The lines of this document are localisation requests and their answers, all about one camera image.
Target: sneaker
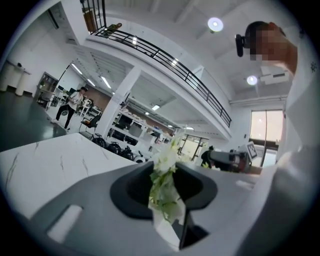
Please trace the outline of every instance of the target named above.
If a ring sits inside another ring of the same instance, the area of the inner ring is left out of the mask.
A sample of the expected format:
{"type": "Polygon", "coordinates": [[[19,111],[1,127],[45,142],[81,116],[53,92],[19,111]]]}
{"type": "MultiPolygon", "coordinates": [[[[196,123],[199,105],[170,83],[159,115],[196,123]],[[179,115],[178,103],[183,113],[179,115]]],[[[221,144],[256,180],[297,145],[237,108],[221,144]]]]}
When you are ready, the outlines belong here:
{"type": "Polygon", "coordinates": [[[52,119],[52,120],[51,120],[51,123],[57,124],[57,123],[59,123],[59,121],[58,121],[57,119],[52,119]]]}

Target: white shelving unit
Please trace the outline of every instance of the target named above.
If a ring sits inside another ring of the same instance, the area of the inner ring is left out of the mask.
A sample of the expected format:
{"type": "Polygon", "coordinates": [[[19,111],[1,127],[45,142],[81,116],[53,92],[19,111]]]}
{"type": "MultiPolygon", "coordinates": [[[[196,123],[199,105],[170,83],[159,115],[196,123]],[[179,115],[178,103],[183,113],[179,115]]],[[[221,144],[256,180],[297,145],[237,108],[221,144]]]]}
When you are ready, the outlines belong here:
{"type": "Polygon", "coordinates": [[[138,155],[138,151],[140,151],[144,156],[146,157],[151,157],[154,152],[150,152],[148,151],[149,147],[152,146],[156,152],[160,152],[161,151],[161,148],[164,144],[156,144],[156,143],[148,143],[146,140],[144,140],[142,137],[136,137],[132,134],[130,134],[127,130],[123,130],[123,129],[120,129],[118,127],[116,127],[115,125],[118,123],[118,120],[121,118],[121,116],[124,115],[128,118],[130,118],[133,122],[141,125],[142,129],[143,128],[149,128],[159,134],[162,134],[164,138],[167,138],[169,140],[169,142],[171,141],[171,139],[173,138],[172,136],[168,135],[168,134],[165,134],[163,131],[161,130],[158,130],[150,125],[148,125],[146,122],[143,122],[142,120],[138,119],[138,118],[135,118],[134,116],[132,116],[131,114],[128,114],[122,110],[119,110],[117,115],[115,116],[114,118],[114,121],[113,121],[113,125],[110,127],[110,129],[113,129],[119,133],[122,133],[123,135],[125,136],[128,136],[134,140],[137,140],[138,143],[134,146],[134,145],[131,145],[129,143],[127,143],[126,141],[121,141],[121,140],[118,140],[114,137],[108,137],[107,138],[107,142],[108,143],[111,143],[111,142],[117,142],[121,148],[125,148],[126,146],[129,146],[130,149],[132,150],[132,152],[135,154],[135,155],[138,155]]]}

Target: white shirt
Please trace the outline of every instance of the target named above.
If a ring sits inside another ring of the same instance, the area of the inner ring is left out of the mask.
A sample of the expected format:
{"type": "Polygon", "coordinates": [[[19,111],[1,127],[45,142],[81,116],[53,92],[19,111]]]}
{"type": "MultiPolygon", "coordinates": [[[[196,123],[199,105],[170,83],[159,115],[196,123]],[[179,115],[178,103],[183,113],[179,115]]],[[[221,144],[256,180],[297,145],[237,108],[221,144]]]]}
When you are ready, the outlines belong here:
{"type": "Polygon", "coordinates": [[[320,61],[311,40],[304,35],[285,103],[285,119],[276,159],[301,146],[320,145],[320,61]]]}
{"type": "Polygon", "coordinates": [[[83,96],[79,91],[75,91],[71,94],[70,98],[72,101],[68,101],[68,105],[73,109],[77,110],[77,105],[82,101],[83,96]]]}

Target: round ceiling light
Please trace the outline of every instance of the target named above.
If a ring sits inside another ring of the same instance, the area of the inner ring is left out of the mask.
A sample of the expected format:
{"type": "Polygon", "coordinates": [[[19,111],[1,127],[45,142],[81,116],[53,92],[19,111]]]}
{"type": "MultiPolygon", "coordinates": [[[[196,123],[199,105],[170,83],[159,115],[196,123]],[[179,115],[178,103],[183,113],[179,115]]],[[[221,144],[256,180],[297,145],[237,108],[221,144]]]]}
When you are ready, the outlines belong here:
{"type": "Polygon", "coordinates": [[[248,76],[248,78],[246,79],[247,83],[251,86],[254,86],[257,84],[258,79],[254,76],[254,75],[250,75],[248,76]]]}
{"type": "Polygon", "coordinates": [[[215,17],[208,20],[208,26],[214,32],[219,32],[224,28],[224,24],[221,19],[215,17]]]}

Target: ceiling light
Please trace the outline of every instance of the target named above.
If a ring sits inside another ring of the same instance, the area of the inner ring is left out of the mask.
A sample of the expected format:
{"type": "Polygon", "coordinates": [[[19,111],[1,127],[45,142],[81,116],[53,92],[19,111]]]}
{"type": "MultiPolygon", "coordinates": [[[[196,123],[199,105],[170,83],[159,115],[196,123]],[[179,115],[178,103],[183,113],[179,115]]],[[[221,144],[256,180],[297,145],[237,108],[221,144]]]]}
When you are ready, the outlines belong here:
{"type": "Polygon", "coordinates": [[[79,72],[79,74],[80,75],[82,75],[82,72],[76,67],[76,65],[75,64],[73,64],[73,63],[71,63],[71,65],[72,65],[72,67],[74,67],[75,69],[76,69],[76,71],[78,71],[79,72]]]}
{"type": "Polygon", "coordinates": [[[104,81],[104,83],[106,84],[106,86],[108,86],[111,89],[111,86],[108,84],[107,80],[103,76],[101,76],[101,78],[104,81]]]}
{"type": "Polygon", "coordinates": [[[160,108],[160,106],[154,105],[154,107],[152,108],[152,110],[157,110],[158,108],[160,108]]]}
{"type": "Polygon", "coordinates": [[[219,32],[224,28],[224,24],[221,19],[215,17],[208,20],[208,26],[214,32],[219,32]]]}
{"type": "Polygon", "coordinates": [[[94,85],[94,83],[90,81],[90,79],[87,79],[87,80],[88,80],[88,82],[89,82],[90,84],[92,84],[94,87],[96,87],[96,86],[94,85]]]}
{"type": "Polygon", "coordinates": [[[254,76],[254,75],[250,75],[248,76],[248,78],[246,79],[246,82],[251,85],[251,86],[254,86],[257,84],[258,82],[258,79],[254,76]]]}
{"type": "Polygon", "coordinates": [[[179,61],[179,60],[178,60],[177,58],[175,58],[175,59],[172,61],[171,65],[172,65],[172,66],[175,66],[175,65],[178,63],[178,61],[179,61]]]}

